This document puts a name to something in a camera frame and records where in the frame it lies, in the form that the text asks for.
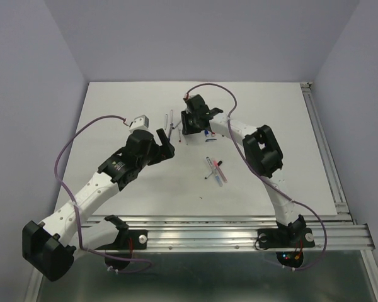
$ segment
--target metal frame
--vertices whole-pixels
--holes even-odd
[[[338,213],[336,216],[322,217],[328,231],[327,249],[362,251],[375,298],[378,301],[378,267],[372,255],[375,247],[368,226],[354,224],[316,112],[309,83],[301,84],[301,90]],[[93,215],[83,227],[91,227],[102,219],[104,216]],[[149,230],[147,250],[142,250],[142,253],[259,252],[253,247],[257,237],[256,229],[276,227],[274,216],[128,216],[121,219],[126,221],[130,228]],[[313,250],[320,250],[323,244],[321,225],[314,216],[305,216],[305,219],[315,236],[316,247]],[[34,269],[25,301],[37,300],[41,282],[42,274]]]

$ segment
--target blue pen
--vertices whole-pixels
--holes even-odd
[[[209,164],[210,166],[210,169],[212,169],[212,172],[214,174],[214,177],[215,177],[215,180],[219,183],[219,186],[222,187],[222,182],[221,182],[221,179],[219,177],[219,175],[217,174],[217,170],[215,169],[212,161],[210,160],[210,157],[206,157],[206,160],[207,160],[207,163]]]

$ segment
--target cable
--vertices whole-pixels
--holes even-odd
[[[323,248],[322,248],[322,252],[320,253],[320,255],[315,259],[315,261],[313,261],[312,263],[308,264],[307,266],[304,266],[304,267],[299,267],[297,269],[295,269],[296,271],[303,271],[303,270],[306,270],[314,265],[316,265],[319,261],[321,261],[321,259],[323,258],[323,256],[325,255],[325,252],[326,252],[326,248],[328,246],[328,234],[326,232],[326,228],[325,228],[325,225],[321,219],[321,217],[319,217],[319,215],[312,209],[310,208],[309,206],[307,206],[306,204],[304,203],[300,203],[299,201],[295,201],[293,200],[290,196],[288,196],[287,194],[285,194],[283,191],[279,190],[278,188],[276,188],[275,186],[273,186],[272,184],[270,184],[269,182],[267,182],[266,180],[264,180],[262,177],[260,177],[256,172],[255,170],[252,168],[252,166],[246,161],[246,158],[244,156],[244,154],[242,153],[241,149],[239,148],[239,145],[238,143],[232,139],[234,137],[234,134],[232,132],[232,129],[231,129],[231,114],[234,112],[234,110],[237,108],[237,105],[238,105],[238,102],[237,102],[237,99],[235,97],[235,95],[230,91],[228,90],[228,88],[225,88],[224,86],[222,85],[218,85],[218,84],[214,84],[214,83],[202,83],[202,84],[199,84],[199,85],[196,85],[196,86],[193,86],[192,88],[190,88],[187,92],[186,92],[186,99],[189,98],[189,93],[191,91],[193,91],[194,89],[198,88],[198,87],[202,87],[202,86],[215,86],[215,87],[218,87],[218,88],[221,88],[223,90],[225,90],[226,92],[228,92],[231,97],[233,98],[234,100],[234,107],[232,107],[232,109],[230,110],[230,112],[228,112],[228,119],[227,119],[227,125],[228,125],[228,132],[231,136],[231,140],[232,142],[234,143],[235,145],[235,148],[237,149],[239,155],[241,156],[242,160],[245,162],[245,164],[248,166],[248,169],[261,181],[263,182],[264,184],[266,184],[267,186],[271,187],[274,191],[276,191],[277,193],[279,193],[280,195],[282,195],[285,199],[288,199],[289,201],[295,203],[295,204],[298,204],[299,206],[302,206],[304,207],[305,209],[309,210],[319,221],[319,223],[321,224],[322,226],[322,230],[323,230],[323,235],[324,235],[324,244],[323,244]]]
[[[65,182],[59,177],[59,173],[58,173],[59,161],[62,158],[62,155],[66,151],[66,149],[68,148],[68,146],[70,146],[70,144],[74,141],[74,139],[81,132],[83,132],[85,129],[87,129],[89,126],[91,126],[93,123],[95,123],[95,122],[97,122],[99,120],[103,120],[105,118],[117,118],[119,120],[122,120],[123,123],[124,123],[124,125],[128,126],[128,124],[125,123],[126,119],[122,118],[121,116],[118,116],[118,115],[104,115],[104,116],[100,116],[99,118],[96,118],[96,119],[90,121],[87,125],[85,125],[79,131],[77,131],[76,134],[73,135],[73,137],[64,145],[63,149],[60,151],[60,153],[58,154],[58,156],[56,158],[55,167],[54,167],[55,177],[56,177],[57,181],[60,182],[60,185],[66,190],[66,192],[68,193],[71,201],[74,204],[77,204],[76,198],[74,197],[73,193],[71,192],[71,190],[69,189],[69,187],[67,186],[67,184],[65,184]],[[141,269],[136,269],[136,270],[133,270],[133,271],[120,271],[120,273],[122,273],[122,274],[131,274],[131,273],[135,273],[135,272],[142,272],[142,271],[144,271],[144,270],[146,270],[146,269],[148,269],[148,268],[150,268],[152,266],[152,261],[148,260],[148,259],[121,258],[121,257],[116,257],[116,256],[108,255],[106,253],[97,252],[96,250],[87,249],[86,247],[84,247],[84,245],[83,245],[83,232],[82,232],[82,229],[81,229],[81,218],[80,218],[79,209],[78,209],[78,207],[76,205],[74,205],[73,207],[74,207],[74,212],[76,214],[78,242],[79,242],[79,246],[80,246],[81,250],[84,250],[86,252],[90,252],[92,254],[99,255],[99,256],[102,256],[102,257],[105,257],[105,258],[108,258],[108,259],[119,260],[119,261],[127,261],[127,262],[145,262],[145,263],[148,264],[146,267],[143,267]]]

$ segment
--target cable clip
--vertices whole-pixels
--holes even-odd
[[[132,122],[129,121],[128,119],[125,119],[125,120],[123,121],[123,124],[124,124],[125,126],[130,127],[130,125],[132,124]]]
[[[73,201],[73,200],[69,200],[68,201],[69,204],[71,204],[73,207],[76,207],[78,209],[78,212],[81,213],[81,208],[80,208],[80,205],[76,202],[76,201]]]

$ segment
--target marker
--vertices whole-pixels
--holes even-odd
[[[185,141],[185,143],[186,143],[186,146],[188,145],[188,141],[186,140],[186,137],[182,134],[182,136],[183,136],[183,140]]]
[[[210,160],[210,157],[206,157],[206,160],[207,160],[207,163],[208,163],[209,166],[210,166],[210,169],[212,169],[212,173],[214,174],[215,180],[218,182],[219,186],[222,187],[221,179],[220,179],[219,175],[217,174],[217,170],[216,170],[215,167],[213,166],[213,163],[212,163],[212,161]]]
[[[221,164],[222,164],[222,161],[220,160],[217,165],[220,166]],[[212,174],[213,174],[213,172],[210,172],[210,174],[208,176],[204,177],[204,179],[208,179]]]
[[[165,114],[165,121],[164,121],[164,130],[166,130],[166,127],[168,126],[168,115]]]
[[[180,120],[175,126],[174,126],[174,129],[177,128],[179,126],[179,124],[182,123],[182,120]]]
[[[222,171],[221,171],[220,166],[218,165],[218,163],[217,163],[215,160],[213,160],[213,164],[214,164],[215,169],[216,169],[217,171],[219,171],[220,176],[221,176],[221,178],[222,178],[222,181],[224,181],[225,183],[227,183],[226,176],[222,173]]]
[[[171,140],[171,134],[172,134],[172,130],[174,128],[174,123],[173,123],[173,115],[174,115],[174,111],[171,109],[171,111],[169,112],[169,115],[171,115],[171,123],[169,124],[169,132],[168,132],[168,141]]]

